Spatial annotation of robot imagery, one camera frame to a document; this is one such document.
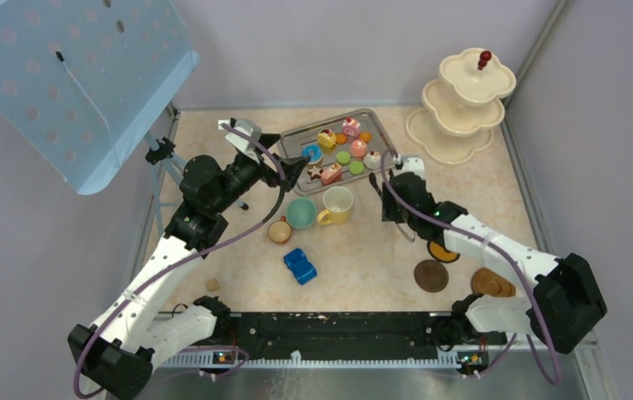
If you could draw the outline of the pink strawberry cake slice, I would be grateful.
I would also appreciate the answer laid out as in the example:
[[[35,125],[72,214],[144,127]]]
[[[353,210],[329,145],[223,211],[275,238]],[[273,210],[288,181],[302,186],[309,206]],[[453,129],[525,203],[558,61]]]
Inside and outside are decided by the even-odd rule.
[[[321,170],[320,181],[323,186],[328,186],[341,180],[343,167],[340,163],[334,162]]]

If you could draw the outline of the yellow cake slice toy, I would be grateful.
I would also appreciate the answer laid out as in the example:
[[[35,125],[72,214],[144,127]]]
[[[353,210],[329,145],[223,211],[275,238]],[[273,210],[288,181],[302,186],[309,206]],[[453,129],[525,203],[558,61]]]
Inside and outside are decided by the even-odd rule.
[[[316,142],[324,148],[333,148],[336,145],[336,134],[329,128],[322,129],[316,135]]]

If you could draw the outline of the white cream cupcake toy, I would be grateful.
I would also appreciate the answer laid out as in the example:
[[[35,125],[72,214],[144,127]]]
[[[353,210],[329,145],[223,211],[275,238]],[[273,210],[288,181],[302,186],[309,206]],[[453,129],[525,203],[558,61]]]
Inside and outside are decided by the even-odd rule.
[[[364,165],[372,170],[377,170],[381,167],[381,153],[378,151],[370,151],[363,158]]]

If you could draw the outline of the stainless steel tray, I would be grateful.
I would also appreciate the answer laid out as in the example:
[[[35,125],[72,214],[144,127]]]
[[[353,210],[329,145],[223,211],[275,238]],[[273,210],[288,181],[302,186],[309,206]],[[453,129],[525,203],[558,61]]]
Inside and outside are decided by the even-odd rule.
[[[369,152],[382,153],[388,148],[395,148],[376,113],[368,108],[346,112],[285,131],[281,133],[281,139],[277,144],[280,155],[284,158],[297,158],[302,155],[303,149],[307,148],[308,155],[312,155],[312,153],[315,156],[321,155],[321,159],[314,165],[325,172],[332,164],[339,164],[337,160],[338,153],[346,152],[351,156],[348,164],[339,164],[341,165],[340,177],[329,184],[324,183],[320,177],[312,179],[309,171],[313,166],[307,166],[297,179],[296,186],[293,189],[296,193],[302,196],[311,196],[315,193],[326,191],[330,186],[348,184],[359,179],[368,178],[369,173],[375,172],[373,168],[365,165],[362,158],[356,160],[356,157],[352,155],[350,152],[350,139],[346,143],[335,144],[331,148],[318,145],[317,134],[320,131],[331,129],[334,133],[340,133],[342,124],[347,118],[357,120],[361,124],[360,129],[371,134],[371,141],[366,144]],[[363,163],[363,172],[354,175],[350,171],[349,164],[355,161]]]

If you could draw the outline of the pink dome cupcake toy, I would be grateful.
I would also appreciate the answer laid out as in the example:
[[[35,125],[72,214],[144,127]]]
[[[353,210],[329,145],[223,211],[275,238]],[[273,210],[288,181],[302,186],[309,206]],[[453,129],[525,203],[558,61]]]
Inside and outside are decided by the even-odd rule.
[[[361,139],[356,139],[352,141],[350,145],[350,153],[354,158],[364,158],[368,153],[367,143],[362,141]]]

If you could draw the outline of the pink swirl roll cake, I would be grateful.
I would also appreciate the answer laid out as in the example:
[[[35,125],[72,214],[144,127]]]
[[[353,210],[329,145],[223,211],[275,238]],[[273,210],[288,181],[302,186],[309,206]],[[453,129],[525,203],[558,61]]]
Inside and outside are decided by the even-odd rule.
[[[342,122],[341,132],[348,138],[356,139],[361,133],[361,123],[354,117],[347,117]]]

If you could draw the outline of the black-tipped metal tongs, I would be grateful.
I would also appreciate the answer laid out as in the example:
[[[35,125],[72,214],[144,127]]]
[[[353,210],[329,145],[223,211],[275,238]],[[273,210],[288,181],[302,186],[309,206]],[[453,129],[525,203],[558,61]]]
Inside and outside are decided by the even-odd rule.
[[[382,200],[383,198],[383,193],[381,190],[381,187],[378,184],[378,181],[376,179],[376,174],[373,172],[370,172],[368,174],[368,182],[370,183],[371,187],[375,190],[376,195],[379,197],[380,200]],[[395,227],[397,228],[397,230],[400,232],[400,234],[409,242],[409,243],[413,243],[416,240],[415,236],[412,236],[410,233],[408,233],[400,224],[395,224]]]

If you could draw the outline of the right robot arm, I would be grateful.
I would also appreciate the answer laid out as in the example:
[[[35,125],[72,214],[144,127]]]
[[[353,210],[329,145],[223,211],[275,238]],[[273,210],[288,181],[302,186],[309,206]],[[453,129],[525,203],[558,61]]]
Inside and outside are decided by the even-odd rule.
[[[517,297],[473,293],[451,306],[451,330],[462,343],[484,333],[535,336],[568,354],[608,313],[590,264],[535,250],[490,228],[465,208],[438,202],[413,172],[384,175],[381,218],[405,223],[439,248],[476,260],[517,287]]]

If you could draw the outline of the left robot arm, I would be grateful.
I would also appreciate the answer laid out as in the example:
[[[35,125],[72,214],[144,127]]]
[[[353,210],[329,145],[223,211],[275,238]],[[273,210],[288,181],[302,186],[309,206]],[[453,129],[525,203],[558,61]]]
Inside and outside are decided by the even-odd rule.
[[[205,306],[190,306],[156,326],[152,322],[210,253],[241,241],[277,213],[308,163],[308,157],[282,158],[262,150],[252,156],[239,152],[225,167],[208,155],[186,163],[179,183],[182,202],[151,257],[101,316],[88,326],[78,324],[67,337],[76,363],[72,388],[77,398],[110,393],[134,399],[168,358],[201,339],[215,345],[227,340],[230,322]],[[277,190],[275,203],[253,226],[224,239],[228,221],[223,213],[259,182]]]

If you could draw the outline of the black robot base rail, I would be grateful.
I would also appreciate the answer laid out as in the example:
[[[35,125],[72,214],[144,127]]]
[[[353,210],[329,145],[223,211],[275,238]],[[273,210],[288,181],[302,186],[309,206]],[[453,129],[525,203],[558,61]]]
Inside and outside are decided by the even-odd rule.
[[[202,344],[236,346],[253,360],[399,361],[436,358],[459,345],[504,345],[444,312],[242,312],[220,317]]]

